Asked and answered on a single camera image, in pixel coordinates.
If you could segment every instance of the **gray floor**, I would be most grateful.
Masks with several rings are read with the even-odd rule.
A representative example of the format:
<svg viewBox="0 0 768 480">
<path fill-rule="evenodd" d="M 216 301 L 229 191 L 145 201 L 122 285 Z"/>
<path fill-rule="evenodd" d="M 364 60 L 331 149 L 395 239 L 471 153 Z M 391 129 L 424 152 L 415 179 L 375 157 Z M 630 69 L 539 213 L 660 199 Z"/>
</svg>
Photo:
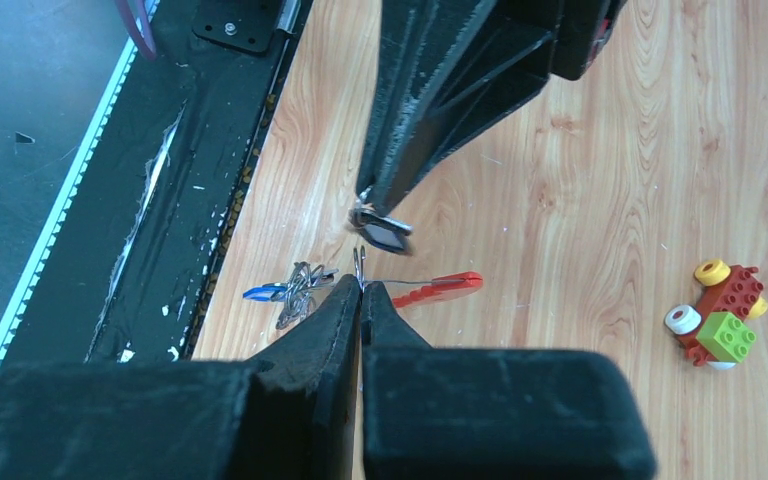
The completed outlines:
<svg viewBox="0 0 768 480">
<path fill-rule="evenodd" d="M 109 0 L 0 0 L 0 320 L 126 38 Z"/>
</svg>

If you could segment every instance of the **wooden table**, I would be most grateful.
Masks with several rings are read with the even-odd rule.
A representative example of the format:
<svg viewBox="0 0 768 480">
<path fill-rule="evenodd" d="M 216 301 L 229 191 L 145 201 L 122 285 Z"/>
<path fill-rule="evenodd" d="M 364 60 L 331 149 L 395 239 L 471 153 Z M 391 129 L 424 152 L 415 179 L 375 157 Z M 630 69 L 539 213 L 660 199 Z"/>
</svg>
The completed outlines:
<svg viewBox="0 0 768 480">
<path fill-rule="evenodd" d="M 196 358 L 247 358 L 278 307 L 244 301 L 294 261 L 351 271 L 346 212 L 377 62 L 376 0 L 316 0 Z M 665 479 L 768 479 L 768 313 L 745 364 L 681 356 L 663 325 L 709 257 L 758 265 L 768 298 L 768 2 L 630 0 L 582 81 L 445 160 L 394 216 L 412 258 L 375 278 L 475 270 L 485 288 L 403 316 L 438 346 L 574 347 L 613 358 Z"/>
</svg>

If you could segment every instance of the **white lego wheel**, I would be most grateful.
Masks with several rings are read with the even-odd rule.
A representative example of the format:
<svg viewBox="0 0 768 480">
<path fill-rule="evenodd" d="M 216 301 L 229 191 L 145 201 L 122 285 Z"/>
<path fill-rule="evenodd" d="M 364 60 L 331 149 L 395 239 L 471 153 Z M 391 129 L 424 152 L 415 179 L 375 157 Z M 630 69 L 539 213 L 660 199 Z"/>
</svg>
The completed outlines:
<svg viewBox="0 0 768 480">
<path fill-rule="evenodd" d="M 690 305 L 679 305 L 667 313 L 664 323 L 676 335 L 684 335 L 696 330 L 702 323 L 702 316 Z"/>
<path fill-rule="evenodd" d="M 728 370 L 737 364 L 732 362 L 708 362 L 708 365 L 714 370 Z"/>
</svg>

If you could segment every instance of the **green lego brick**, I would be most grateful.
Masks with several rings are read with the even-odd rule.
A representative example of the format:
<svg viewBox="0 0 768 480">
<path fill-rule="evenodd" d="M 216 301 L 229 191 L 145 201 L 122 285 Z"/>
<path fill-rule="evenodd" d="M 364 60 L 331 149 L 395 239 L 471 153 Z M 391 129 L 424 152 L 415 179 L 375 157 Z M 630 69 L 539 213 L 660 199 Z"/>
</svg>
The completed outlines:
<svg viewBox="0 0 768 480">
<path fill-rule="evenodd" d="M 731 312 L 712 312 L 696 334 L 696 340 L 718 361 L 740 363 L 755 343 L 755 332 Z"/>
</svg>

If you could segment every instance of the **blue led strip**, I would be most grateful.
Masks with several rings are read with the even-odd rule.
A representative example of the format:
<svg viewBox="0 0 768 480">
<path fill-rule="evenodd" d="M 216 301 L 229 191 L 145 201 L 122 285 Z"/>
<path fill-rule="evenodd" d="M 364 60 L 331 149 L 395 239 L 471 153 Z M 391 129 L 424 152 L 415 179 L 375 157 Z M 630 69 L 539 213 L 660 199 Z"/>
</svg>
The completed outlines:
<svg viewBox="0 0 768 480">
<path fill-rule="evenodd" d="M 148 10 L 149 18 L 154 16 L 158 3 L 159 0 L 146 0 L 146 10 Z M 113 105 L 116 103 L 116 99 L 119 98 L 122 84 L 131 70 L 131 64 L 134 62 L 136 55 L 137 48 L 129 38 L 127 43 L 125 43 L 122 54 L 119 56 L 116 67 L 113 69 L 113 73 L 110 75 L 110 81 L 107 82 L 104 94 L 98 102 L 95 114 L 84 134 L 81 146 L 72 160 L 72 166 L 69 168 L 66 179 L 63 181 L 63 186 L 60 188 L 60 193 L 57 194 L 57 199 L 51 207 L 51 212 L 40 232 L 39 238 L 37 238 L 36 245 L 34 245 L 31 256 L 28 258 L 28 263 L 25 264 L 22 276 L 19 277 L 16 289 L 13 290 L 13 295 L 10 297 L 7 309 L 4 310 L 4 315 L 2 315 L 0 321 L 0 368 L 1 361 L 7 354 L 10 342 L 16 334 L 16 329 L 22 323 L 22 315 L 25 313 L 27 302 L 30 300 L 31 295 L 33 295 L 33 288 L 39 282 L 46 260 L 51 255 L 51 248 L 54 246 L 54 242 L 57 241 L 57 234 L 60 232 L 61 225 L 66 220 L 69 207 L 72 206 L 72 199 L 78 193 L 78 186 L 84 178 L 84 172 L 87 170 L 87 165 L 89 165 L 95 147 L 98 145 L 98 140 L 101 138 L 101 132 L 104 130 L 104 126 L 107 125 L 107 120 L 113 111 Z"/>
</svg>

